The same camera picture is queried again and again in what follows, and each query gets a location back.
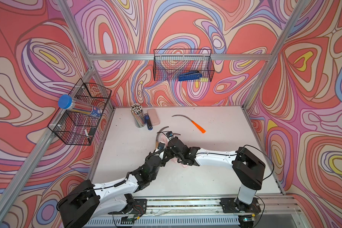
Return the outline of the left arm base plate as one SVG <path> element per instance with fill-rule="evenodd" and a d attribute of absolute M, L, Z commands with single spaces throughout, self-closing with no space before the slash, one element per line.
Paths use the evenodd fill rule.
<path fill-rule="evenodd" d="M 110 200 L 107 214 L 141 216 L 146 213 L 146 207 L 146 198 L 134 198 L 132 194 L 125 194 Z"/>

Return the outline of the wooden handled sickle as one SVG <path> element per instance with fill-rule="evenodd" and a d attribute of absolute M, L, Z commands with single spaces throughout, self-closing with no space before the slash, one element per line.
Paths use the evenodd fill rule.
<path fill-rule="evenodd" d="M 165 133 L 172 133 L 172 135 L 181 135 L 179 133 L 173 133 L 171 131 L 158 131 L 157 134 L 165 134 Z"/>
<path fill-rule="evenodd" d="M 160 149 L 159 147 L 159 143 L 163 143 L 165 144 L 165 146 L 167 146 L 169 138 L 166 135 L 166 132 L 164 132 L 166 129 L 168 128 L 168 126 L 163 127 L 156 135 L 156 142 L 155 142 L 155 149 L 156 151 L 159 151 Z"/>

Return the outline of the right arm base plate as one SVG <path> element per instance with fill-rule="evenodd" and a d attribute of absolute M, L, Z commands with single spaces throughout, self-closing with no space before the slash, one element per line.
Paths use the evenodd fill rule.
<path fill-rule="evenodd" d="M 238 198 L 221 198 L 220 203 L 224 213 L 251 213 L 259 214 L 261 208 L 256 197 L 253 198 L 251 204 L 246 204 Z"/>

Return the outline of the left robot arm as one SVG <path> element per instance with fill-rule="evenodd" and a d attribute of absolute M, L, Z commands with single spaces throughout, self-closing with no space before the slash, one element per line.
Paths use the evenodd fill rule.
<path fill-rule="evenodd" d="M 148 187 L 170 158 L 163 152 L 150 154 L 142 166 L 122 179 L 103 184 L 83 181 L 57 203 L 64 227 L 81 228 L 92 217 L 122 211 L 129 204 L 127 199 Z"/>

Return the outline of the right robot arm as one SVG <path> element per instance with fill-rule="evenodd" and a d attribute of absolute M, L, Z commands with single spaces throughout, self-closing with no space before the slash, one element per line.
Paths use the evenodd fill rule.
<path fill-rule="evenodd" d="M 241 182 L 237 201 L 250 205 L 257 191 L 262 189 L 265 163 L 246 146 L 236 151 L 212 151 L 200 147 L 188 147 L 175 137 L 164 146 L 160 154 L 163 162 L 177 158 L 177 162 L 187 166 L 216 166 L 233 170 Z"/>

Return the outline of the pink terry rag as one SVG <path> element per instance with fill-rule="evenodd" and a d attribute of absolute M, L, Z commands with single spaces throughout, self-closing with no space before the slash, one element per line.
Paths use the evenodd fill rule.
<path fill-rule="evenodd" d="M 160 136 L 160 139 L 158 140 L 159 150 L 161 150 L 161 143 L 164 144 L 164 146 L 162 146 L 164 151 L 159 154 L 159 157 L 162 159 L 163 166 L 170 160 L 181 164 L 183 167 L 188 165 L 189 162 L 185 156 L 189 153 L 190 149 L 178 137 Z"/>

